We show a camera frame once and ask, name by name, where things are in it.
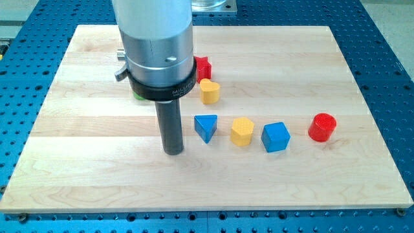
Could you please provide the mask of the black pusher rod tool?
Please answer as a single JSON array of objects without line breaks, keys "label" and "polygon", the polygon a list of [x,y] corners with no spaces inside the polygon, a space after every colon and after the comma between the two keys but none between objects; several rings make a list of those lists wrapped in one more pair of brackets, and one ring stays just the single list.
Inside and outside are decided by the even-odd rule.
[{"label": "black pusher rod tool", "polygon": [[184,150],[179,99],[155,103],[162,146],[168,155]]}]

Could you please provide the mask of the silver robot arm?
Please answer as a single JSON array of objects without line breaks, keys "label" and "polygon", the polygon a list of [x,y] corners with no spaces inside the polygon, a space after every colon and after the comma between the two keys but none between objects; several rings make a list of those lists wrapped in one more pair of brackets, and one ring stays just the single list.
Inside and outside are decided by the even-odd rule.
[{"label": "silver robot arm", "polygon": [[164,152],[184,149],[179,99],[196,82],[191,1],[113,0],[124,46],[124,66],[135,94],[155,103]]}]

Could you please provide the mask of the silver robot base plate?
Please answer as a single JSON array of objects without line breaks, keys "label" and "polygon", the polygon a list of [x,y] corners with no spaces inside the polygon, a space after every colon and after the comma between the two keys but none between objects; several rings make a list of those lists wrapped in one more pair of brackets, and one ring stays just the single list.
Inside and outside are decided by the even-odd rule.
[{"label": "silver robot base plate", "polygon": [[192,0],[191,7],[195,15],[235,15],[237,13],[236,0]]}]

